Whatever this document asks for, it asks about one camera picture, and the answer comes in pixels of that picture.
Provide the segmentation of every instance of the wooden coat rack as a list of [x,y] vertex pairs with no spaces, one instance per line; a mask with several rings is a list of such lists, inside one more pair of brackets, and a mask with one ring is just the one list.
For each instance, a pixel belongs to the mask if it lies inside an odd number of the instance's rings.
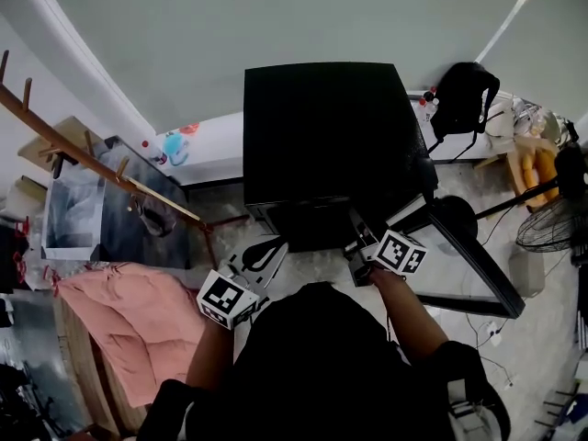
[[17,96],[15,96],[10,90],[8,90],[8,88],[4,86],[4,74],[6,71],[7,62],[8,51],[4,51],[4,54],[2,56],[2,62],[0,64],[0,103],[4,105],[6,109],[8,109],[12,114],[14,114],[21,121],[23,121],[27,126],[29,126],[31,129],[37,132],[39,136],[50,142],[52,149],[58,149],[59,151],[66,153],[86,168],[93,170],[100,176],[105,177],[106,180],[110,181],[117,187],[120,187],[128,193],[130,193],[131,197],[149,196],[151,198],[155,198],[159,201],[162,201],[164,204],[171,208],[174,208],[178,212],[179,217],[186,224],[198,227],[204,233],[206,246],[209,252],[210,262],[212,263],[212,267],[214,269],[217,269],[218,263],[212,250],[212,244],[210,240],[210,235],[214,231],[214,227],[225,225],[227,223],[235,221],[243,221],[246,220],[249,216],[243,215],[207,224],[199,216],[190,212],[187,209],[182,208],[178,204],[174,203],[174,201],[171,201],[170,199],[159,195],[155,191],[149,189],[148,187],[134,180],[133,178],[124,176],[123,173],[128,159],[126,160],[126,162],[125,159],[123,159],[117,172],[110,170],[110,168],[101,164],[94,157],[94,155],[91,154],[91,145],[88,147],[88,153],[85,152],[72,142],[68,141],[59,132],[57,132],[54,128],[47,124],[43,119],[37,116],[37,114],[35,114],[34,111],[31,111],[28,108],[28,102],[30,100],[30,88],[32,86],[31,78],[28,78],[25,81],[25,89],[22,101],[20,101]]

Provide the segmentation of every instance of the sleeve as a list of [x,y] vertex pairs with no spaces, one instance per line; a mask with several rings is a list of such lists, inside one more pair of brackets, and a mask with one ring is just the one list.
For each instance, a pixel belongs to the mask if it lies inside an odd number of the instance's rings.
[[417,368],[435,387],[433,397],[438,397],[438,403],[447,407],[446,413],[459,418],[463,413],[471,413],[471,410],[464,408],[466,406],[487,410],[492,419],[495,417],[501,438],[508,439],[511,431],[508,412],[486,379],[480,353],[476,349],[458,342],[447,342]]
[[208,419],[214,413],[215,401],[207,390],[166,380],[147,412],[137,441],[178,441],[185,436],[187,419]]

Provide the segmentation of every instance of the white trim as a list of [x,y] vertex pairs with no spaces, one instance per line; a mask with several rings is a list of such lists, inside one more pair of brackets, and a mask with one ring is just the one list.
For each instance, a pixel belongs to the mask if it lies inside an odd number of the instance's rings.
[[75,30],[74,25],[65,15],[57,0],[30,0],[30,3],[39,10],[40,17],[60,37],[70,55],[108,93],[111,100],[120,108],[129,121],[145,136],[154,136],[155,129],[153,126],[130,102],[94,53],[90,51],[90,48]]
[[482,59],[488,55],[490,49],[492,49],[494,44],[496,44],[496,41],[503,35],[506,29],[510,26],[510,24],[513,22],[513,19],[515,19],[516,14],[520,11],[520,9],[523,7],[526,1],[527,0],[516,1],[516,3],[513,6],[513,9],[508,14],[502,25],[494,33],[494,36],[492,36],[492,38],[488,41],[488,44],[486,44],[486,47],[480,52],[480,55],[476,57],[476,62],[480,63]]

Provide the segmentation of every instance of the white marker cube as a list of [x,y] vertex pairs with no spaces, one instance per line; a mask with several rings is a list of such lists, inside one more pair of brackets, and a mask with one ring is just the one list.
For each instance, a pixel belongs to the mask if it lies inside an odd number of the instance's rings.
[[426,248],[411,237],[386,231],[373,259],[399,275],[413,275],[426,255]]
[[214,270],[196,298],[204,315],[229,330],[249,319],[259,300],[259,296]]

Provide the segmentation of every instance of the black and white pattern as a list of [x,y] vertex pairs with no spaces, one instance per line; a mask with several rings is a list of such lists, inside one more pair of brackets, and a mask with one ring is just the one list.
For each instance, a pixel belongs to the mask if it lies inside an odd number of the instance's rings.
[[426,255],[426,252],[424,252],[422,250],[413,250],[411,257],[406,262],[406,265],[404,265],[402,272],[403,273],[414,273],[416,271],[416,269],[419,267],[419,265],[421,264],[421,262],[423,261],[423,258],[425,255]]
[[202,300],[210,304],[213,309],[228,315],[242,295],[243,290],[241,288],[222,277],[218,277]]
[[393,269],[399,269],[410,247],[394,235],[387,235],[376,252],[376,258]]
[[251,317],[255,312],[255,305],[256,302],[251,304],[247,309],[242,311],[240,314],[236,315],[233,321],[233,326],[237,326],[241,322],[245,322],[249,317]]
[[216,321],[217,323],[219,323],[220,325],[222,325],[223,327],[227,327],[229,328],[229,323],[227,322],[227,319],[224,318],[222,315],[220,315],[219,313],[215,312],[213,309],[203,305],[202,306],[202,311],[209,316],[212,320]]

